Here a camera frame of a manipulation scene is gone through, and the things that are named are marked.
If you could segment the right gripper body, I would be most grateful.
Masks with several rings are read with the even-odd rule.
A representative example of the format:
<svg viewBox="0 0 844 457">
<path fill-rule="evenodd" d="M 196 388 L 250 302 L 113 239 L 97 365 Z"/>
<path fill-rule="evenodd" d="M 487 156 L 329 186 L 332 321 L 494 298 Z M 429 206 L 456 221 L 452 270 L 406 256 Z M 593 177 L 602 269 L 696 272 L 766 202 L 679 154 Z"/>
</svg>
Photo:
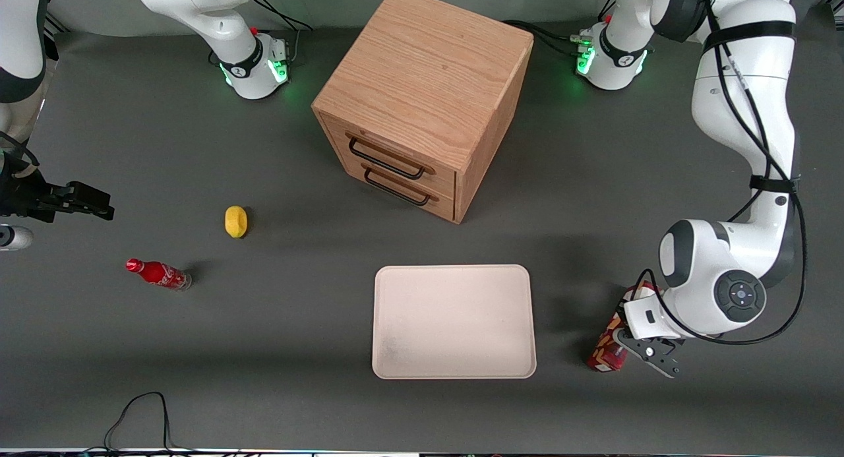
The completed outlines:
<svg viewBox="0 0 844 457">
<path fill-rule="evenodd" d="M 66 212 L 61 201 L 53 196 L 54 185 L 48 183 L 38 169 L 24 177 L 15 177 L 9 169 L 2 171 L 1 216 L 19 216 L 54 222 L 55 214 Z"/>
</svg>

